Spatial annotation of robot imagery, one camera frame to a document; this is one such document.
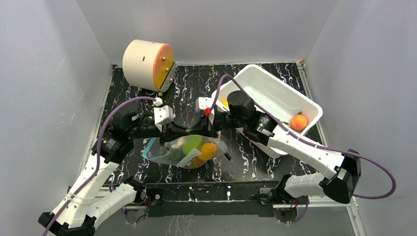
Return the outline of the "toy mushroom slice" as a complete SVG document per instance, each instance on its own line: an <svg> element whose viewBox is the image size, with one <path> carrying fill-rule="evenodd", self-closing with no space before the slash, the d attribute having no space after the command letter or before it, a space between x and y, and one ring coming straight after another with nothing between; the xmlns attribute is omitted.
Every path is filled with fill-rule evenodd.
<svg viewBox="0 0 417 236"><path fill-rule="evenodd" d="M178 138L177 140L175 140L172 145L171 148L173 149L178 149L178 148L182 148L182 146L186 143L186 139L185 138Z"/></svg>

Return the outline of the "green toy leaf vegetable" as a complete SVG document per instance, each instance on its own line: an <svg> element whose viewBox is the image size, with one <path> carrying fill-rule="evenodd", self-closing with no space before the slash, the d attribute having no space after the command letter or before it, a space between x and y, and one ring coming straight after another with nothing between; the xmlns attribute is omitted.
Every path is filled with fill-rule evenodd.
<svg viewBox="0 0 417 236"><path fill-rule="evenodd" d="M203 137L200 135L190 135L182 147L182 153L187 155L193 148L199 149L202 145Z"/></svg>

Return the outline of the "toy orange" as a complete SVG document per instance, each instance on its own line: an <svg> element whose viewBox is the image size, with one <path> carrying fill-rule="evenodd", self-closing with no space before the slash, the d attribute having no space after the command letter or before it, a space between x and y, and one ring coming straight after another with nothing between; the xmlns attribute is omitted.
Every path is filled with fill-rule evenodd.
<svg viewBox="0 0 417 236"><path fill-rule="evenodd" d="M202 161L208 161L216 155L217 145L214 143L204 143L201 145L199 151L201 154L198 155L197 158Z"/></svg>

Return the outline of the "clear blue zip top bag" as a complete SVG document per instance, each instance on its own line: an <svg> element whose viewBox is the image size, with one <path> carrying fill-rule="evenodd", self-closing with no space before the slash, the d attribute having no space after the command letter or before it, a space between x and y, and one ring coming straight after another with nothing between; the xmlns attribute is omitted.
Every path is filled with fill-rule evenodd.
<svg viewBox="0 0 417 236"><path fill-rule="evenodd" d="M201 135L189 135L165 143L161 143L159 138L151 138L142 157L158 164L191 170L226 154L227 150L224 141Z"/></svg>

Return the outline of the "orange toy pineapple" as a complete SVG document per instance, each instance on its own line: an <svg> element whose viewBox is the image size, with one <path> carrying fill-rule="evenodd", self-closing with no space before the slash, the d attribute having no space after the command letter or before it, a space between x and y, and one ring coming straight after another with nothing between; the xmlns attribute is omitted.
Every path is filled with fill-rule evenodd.
<svg viewBox="0 0 417 236"><path fill-rule="evenodd" d="M180 162L186 155L182 153L182 150L175 149L173 155L171 156L170 165L174 165L177 167L177 163ZM192 170L201 167L205 161L202 161L195 157L192 161L188 163L187 166L183 167L183 169Z"/></svg>

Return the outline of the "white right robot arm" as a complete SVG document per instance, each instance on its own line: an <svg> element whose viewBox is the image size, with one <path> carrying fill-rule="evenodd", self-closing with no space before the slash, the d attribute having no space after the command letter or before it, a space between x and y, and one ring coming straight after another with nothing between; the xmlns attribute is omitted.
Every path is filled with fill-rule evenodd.
<svg viewBox="0 0 417 236"><path fill-rule="evenodd" d="M192 128L193 134L215 134L226 129L242 128L251 141L280 149L317 170L315 174L286 175L269 192L270 200L284 204L303 196L327 196L347 204L361 176L359 154L355 151L333 151L289 129L278 118L241 90L228 95L229 109L216 110L210 97L199 97L197 111L202 114L202 127Z"/></svg>

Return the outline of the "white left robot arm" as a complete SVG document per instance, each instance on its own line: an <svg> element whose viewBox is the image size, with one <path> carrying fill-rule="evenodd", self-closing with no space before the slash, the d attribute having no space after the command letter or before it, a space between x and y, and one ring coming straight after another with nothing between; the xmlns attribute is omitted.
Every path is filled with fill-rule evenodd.
<svg viewBox="0 0 417 236"><path fill-rule="evenodd" d="M187 136L190 130L173 122L172 108L155 108L139 114L117 107L106 118L91 156L64 199L50 212L40 215L44 235L92 236L98 226L123 206L148 202L146 185L129 177L106 197L95 201L109 175L134 148L139 138L160 138L162 143Z"/></svg>

